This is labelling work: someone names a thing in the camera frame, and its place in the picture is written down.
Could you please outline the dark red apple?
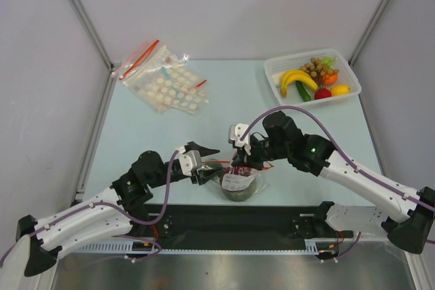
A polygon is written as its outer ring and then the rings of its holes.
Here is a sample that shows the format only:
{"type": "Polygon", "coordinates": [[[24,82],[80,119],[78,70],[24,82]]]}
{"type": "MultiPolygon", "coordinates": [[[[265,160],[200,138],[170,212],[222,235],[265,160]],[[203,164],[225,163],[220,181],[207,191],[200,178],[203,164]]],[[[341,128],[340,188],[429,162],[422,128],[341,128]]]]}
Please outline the dark red apple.
{"type": "Polygon", "coordinates": [[[255,175],[253,169],[246,166],[229,166],[227,173],[231,175],[242,176],[242,177],[251,177],[255,175]]]}

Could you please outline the clear zip bag red zipper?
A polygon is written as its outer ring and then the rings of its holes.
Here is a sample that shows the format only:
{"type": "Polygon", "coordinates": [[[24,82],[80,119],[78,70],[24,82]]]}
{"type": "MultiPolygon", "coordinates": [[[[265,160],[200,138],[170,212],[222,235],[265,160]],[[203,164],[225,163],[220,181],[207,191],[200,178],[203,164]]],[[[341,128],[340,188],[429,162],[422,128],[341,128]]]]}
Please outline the clear zip bag red zipper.
{"type": "Polygon", "coordinates": [[[245,202],[268,187],[264,173],[275,166],[266,162],[262,170],[231,166],[229,160],[210,159],[203,164],[204,173],[211,173],[205,187],[218,198],[245,202]]]}

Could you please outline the green netted melon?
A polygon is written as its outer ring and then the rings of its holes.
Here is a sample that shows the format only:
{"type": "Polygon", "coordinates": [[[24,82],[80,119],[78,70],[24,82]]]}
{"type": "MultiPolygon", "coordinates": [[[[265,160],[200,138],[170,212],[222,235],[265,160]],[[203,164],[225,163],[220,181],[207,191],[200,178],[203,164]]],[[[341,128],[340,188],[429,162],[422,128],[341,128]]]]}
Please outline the green netted melon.
{"type": "Polygon", "coordinates": [[[242,177],[225,174],[220,179],[220,187],[225,197],[230,201],[244,202],[255,194],[257,181],[254,176],[242,177]]]}

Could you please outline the white plastic fruit basket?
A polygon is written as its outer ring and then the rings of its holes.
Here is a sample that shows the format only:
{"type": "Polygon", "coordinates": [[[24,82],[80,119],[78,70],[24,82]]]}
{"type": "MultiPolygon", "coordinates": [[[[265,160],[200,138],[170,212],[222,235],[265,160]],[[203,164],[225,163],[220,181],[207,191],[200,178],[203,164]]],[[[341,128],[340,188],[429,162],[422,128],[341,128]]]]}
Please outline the white plastic fruit basket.
{"type": "Polygon", "coordinates": [[[270,58],[264,71],[280,105],[316,106],[362,91],[347,61],[331,48],[270,58]]]}

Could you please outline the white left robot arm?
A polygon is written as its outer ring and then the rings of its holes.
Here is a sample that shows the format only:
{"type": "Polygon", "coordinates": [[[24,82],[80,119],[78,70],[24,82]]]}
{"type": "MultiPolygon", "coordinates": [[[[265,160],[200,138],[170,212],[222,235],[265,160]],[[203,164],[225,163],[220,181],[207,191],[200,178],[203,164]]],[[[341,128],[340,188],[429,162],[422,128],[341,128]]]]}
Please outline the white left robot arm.
{"type": "Polygon", "coordinates": [[[151,218],[145,207],[153,197],[151,190],[183,179],[205,184],[213,173],[203,170],[202,159],[218,152],[191,141],[164,162],[159,153],[145,151],[126,173],[91,199],[50,217],[21,218],[16,239],[27,236],[30,240],[24,276],[41,274],[71,252],[98,240],[144,235],[164,217],[169,201],[166,192],[159,214],[151,218]]]}

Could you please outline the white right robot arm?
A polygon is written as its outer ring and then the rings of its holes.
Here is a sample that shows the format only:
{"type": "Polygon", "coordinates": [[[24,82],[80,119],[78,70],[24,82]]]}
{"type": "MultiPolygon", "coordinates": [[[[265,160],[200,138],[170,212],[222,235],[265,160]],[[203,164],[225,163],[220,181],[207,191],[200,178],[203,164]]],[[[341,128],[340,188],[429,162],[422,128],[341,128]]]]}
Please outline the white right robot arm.
{"type": "Polygon", "coordinates": [[[283,109],[256,118],[267,133],[262,140],[251,134],[252,124],[229,128],[228,142],[237,151],[233,165],[260,170],[265,162],[287,160],[296,170],[342,185],[371,205],[322,202],[313,220],[320,236],[343,230],[380,233],[403,251],[422,253],[434,222],[434,190],[417,190],[371,171],[349,157],[328,131],[303,133],[283,109]]]}

